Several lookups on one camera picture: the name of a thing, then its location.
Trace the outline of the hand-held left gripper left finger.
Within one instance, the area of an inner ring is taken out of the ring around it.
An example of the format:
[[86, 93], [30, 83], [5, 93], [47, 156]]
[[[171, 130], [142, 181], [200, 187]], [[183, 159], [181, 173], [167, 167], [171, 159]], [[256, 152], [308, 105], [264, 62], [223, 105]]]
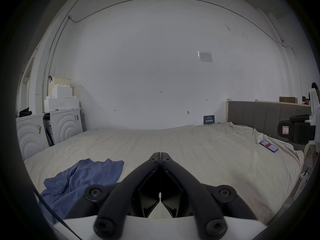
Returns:
[[148, 218], [160, 201], [159, 157], [160, 153], [154, 153], [121, 182], [86, 187], [65, 219], [97, 215], [95, 234], [104, 240], [119, 240], [128, 215]]

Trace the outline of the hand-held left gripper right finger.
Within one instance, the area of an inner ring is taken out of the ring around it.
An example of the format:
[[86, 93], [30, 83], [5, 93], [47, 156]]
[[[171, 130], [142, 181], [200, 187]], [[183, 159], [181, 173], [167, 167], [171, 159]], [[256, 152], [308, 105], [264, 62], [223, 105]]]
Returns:
[[257, 221], [233, 187], [200, 183], [167, 153], [160, 156], [161, 202], [173, 218], [193, 216], [200, 239], [221, 239], [228, 230], [225, 216]]

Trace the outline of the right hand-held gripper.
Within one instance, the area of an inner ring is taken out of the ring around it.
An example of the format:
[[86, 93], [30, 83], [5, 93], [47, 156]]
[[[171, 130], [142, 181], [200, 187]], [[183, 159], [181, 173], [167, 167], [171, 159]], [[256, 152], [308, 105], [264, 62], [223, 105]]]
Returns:
[[308, 114], [295, 115], [289, 120], [280, 121], [277, 133], [291, 143], [306, 145], [308, 143], [320, 145], [320, 91], [315, 82], [309, 90], [311, 116]]

